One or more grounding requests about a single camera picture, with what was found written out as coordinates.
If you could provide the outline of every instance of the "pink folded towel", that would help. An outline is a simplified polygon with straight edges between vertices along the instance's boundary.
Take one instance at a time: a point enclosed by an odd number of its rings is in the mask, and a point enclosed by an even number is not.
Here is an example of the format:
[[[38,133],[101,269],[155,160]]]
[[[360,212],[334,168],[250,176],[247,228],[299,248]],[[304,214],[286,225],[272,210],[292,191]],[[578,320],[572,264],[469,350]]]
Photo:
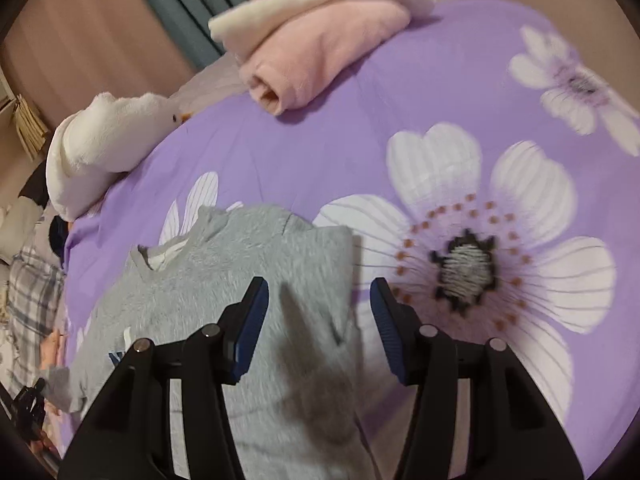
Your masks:
[[[270,114],[302,108],[410,21],[391,0],[337,0],[282,25],[240,67],[240,77]]]

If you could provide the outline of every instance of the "flower petal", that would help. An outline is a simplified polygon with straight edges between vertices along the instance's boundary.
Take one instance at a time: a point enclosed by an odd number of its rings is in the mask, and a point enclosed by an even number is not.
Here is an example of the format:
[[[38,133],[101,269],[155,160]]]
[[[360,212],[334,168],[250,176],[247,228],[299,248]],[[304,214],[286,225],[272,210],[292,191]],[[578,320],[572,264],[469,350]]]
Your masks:
[[[640,155],[640,130],[633,119],[613,107],[600,112],[602,122],[620,148],[629,155]]]
[[[461,201],[476,192],[482,155],[478,142],[455,124],[425,135],[398,132],[389,139],[386,166],[402,202],[414,212]]]
[[[532,308],[579,333],[591,332],[607,315],[616,266],[602,240],[571,238],[539,256],[536,269],[523,290]]]
[[[549,323],[520,316],[504,332],[504,339],[535,381],[560,422],[566,420],[574,388],[569,348]]]
[[[529,27],[529,25],[525,25],[520,29],[520,35],[527,45],[527,51],[538,66],[546,68],[554,62],[556,53],[554,49],[551,48],[546,34],[533,27]]]
[[[548,49],[553,54],[553,56],[560,61],[569,61],[571,57],[571,47],[569,44],[557,34],[551,33],[547,36],[548,39]]]
[[[640,113],[638,113],[638,111],[635,108],[633,108],[632,105],[629,104],[629,102],[622,97],[622,95],[620,95],[618,92],[616,92],[612,88],[608,89],[607,94],[609,96],[609,100],[611,101],[611,104],[614,105],[623,114],[633,117],[634,119],[640,119]]]
[[[578,64],[575,66],[575,71],[579,75],[587,78],[589,82],[599,88],[606,88],[609,86],[609,83],[601,78],[596,72],[591,70],[591,68],[587,68],[584,65]]]
[[[178,214],[178,204],[174,200],[174,203],[172,203],[171,207],[169,208],[169,212],[166,214],[166,219],[164,220],[164,225],[162,226],[162,231],[160,232],[158,245],[164,245],[169,240],[177,237],[179,232],[180,216]]]
[[[375,278],[394,272],[395,255],[410,227],[398,208],[374,195],[350,195],[333,200],[322,207],[313,224],[318,227],[345,225],[353,230],[353,283],[367,287]]]
[[[553,88],[542,94],[540,102],[552,117],[562,119],[576,133],[589,135],[595,131],[596,116],[593,109],[571,94]]]
[[[226,208],[226,211],[233,211],[234,209],[238,209],[239,207],[244,207],[244,204],[240,201],[233,202],[232,205]]]
[[[191,230],[198,219],[200,206],[215,206],[217,200],[218,174],[215,171],[209,171],[196,180],[189,192],[180,234],[187,234]]]
[[[530,140],[514,144],[500,156],[491,183],[498,200],[516,211],[526,246],[553,240],[574,219],[574,182],[561,164],[546,158]]]
[[[527,88],[543,90],[554,85],[550,72],[540,68],[527,54],[517,54],[511,58],[508,70],[518,83]]]

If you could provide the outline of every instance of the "purple floral bed cover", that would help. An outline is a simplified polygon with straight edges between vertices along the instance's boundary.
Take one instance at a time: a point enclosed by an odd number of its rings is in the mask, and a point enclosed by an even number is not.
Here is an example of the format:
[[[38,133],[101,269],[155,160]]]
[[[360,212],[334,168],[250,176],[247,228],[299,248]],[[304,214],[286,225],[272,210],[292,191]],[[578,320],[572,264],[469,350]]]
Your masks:
[[[203,204],[273,203],[353,229],[358,416],[385,478],[414,391],[388,371],[377,276],[454,338],[506,340],[589,475],[640,406],[638,118],[533,10],[442,1],[307,108],[274,118],[227,98],[113,186],[67,242],[67,359],[133,245],[188,232]]]

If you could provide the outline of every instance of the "fuzzy gray sweatshirt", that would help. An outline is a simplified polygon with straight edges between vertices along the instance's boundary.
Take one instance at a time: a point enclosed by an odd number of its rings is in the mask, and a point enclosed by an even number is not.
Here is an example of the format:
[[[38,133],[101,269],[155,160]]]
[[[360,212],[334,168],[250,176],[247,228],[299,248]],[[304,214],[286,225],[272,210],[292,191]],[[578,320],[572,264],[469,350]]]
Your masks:
[[[187,235],[131,251],[70,368],[44,372],[46,397],[66,412],[86,412],[126,340],[185,339],[262,276],[270,301],[251,366],[238,385],[223,387],[245,476],[373,479],[355,422],[351,260],[347,228],[315,228],[275,206],[203,207]],[[175,469],[187,476],[180,406],[172,388]]]

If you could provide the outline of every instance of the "plaid fabric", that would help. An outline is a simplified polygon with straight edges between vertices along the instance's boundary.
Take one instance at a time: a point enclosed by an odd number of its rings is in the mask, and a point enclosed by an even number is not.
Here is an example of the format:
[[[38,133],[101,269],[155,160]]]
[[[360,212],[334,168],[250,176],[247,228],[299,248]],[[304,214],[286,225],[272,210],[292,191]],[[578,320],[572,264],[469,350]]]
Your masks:
[[[36,247],[25,246],[14,256],[6,304],[19,352],[5,385],[12,397],[39,377],[40,343],[54,328],[63,283],[62,270],[38,256]]]

